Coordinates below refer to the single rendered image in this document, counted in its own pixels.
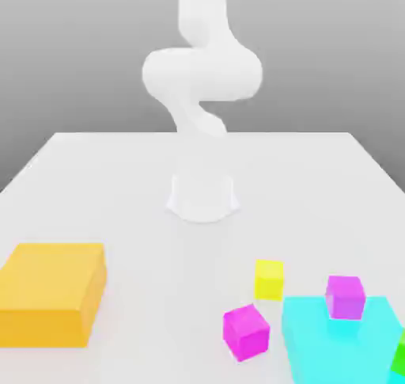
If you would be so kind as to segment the small purple cube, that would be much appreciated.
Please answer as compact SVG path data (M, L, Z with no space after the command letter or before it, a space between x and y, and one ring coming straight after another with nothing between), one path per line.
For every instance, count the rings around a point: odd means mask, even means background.
M325 301L330 318L361 320L366 295L360 278L357 276L329 276Z

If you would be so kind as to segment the small green cube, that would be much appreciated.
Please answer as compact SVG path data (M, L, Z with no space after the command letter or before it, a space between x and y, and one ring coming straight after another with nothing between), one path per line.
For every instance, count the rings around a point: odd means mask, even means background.
M391 371L405 377L405 329L402 331L392 360Z

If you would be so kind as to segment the large orange box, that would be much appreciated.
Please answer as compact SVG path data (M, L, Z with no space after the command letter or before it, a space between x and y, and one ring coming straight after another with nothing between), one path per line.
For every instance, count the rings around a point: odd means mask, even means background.
M0 268L0 348L84 348L107 282L101 243L21 243Z

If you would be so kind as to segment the small yellow cube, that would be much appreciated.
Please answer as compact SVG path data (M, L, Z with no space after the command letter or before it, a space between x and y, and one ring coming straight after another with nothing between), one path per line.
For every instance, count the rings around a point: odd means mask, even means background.
M256 299L281 301L284 288L284 264L276 260L255 261Z

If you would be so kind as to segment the small magenta cube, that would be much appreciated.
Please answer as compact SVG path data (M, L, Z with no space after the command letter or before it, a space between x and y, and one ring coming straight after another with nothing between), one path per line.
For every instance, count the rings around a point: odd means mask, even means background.
M268 350L271 327L254 304L223 315L222 337L238 362Z

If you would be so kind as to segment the large cyan box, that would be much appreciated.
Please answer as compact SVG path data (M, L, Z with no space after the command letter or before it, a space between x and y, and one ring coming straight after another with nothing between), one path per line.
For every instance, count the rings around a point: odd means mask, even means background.
M361 320L329 317L323 296L286 296L282 334L294 384L405 384L391 370L403 328L384 296Z

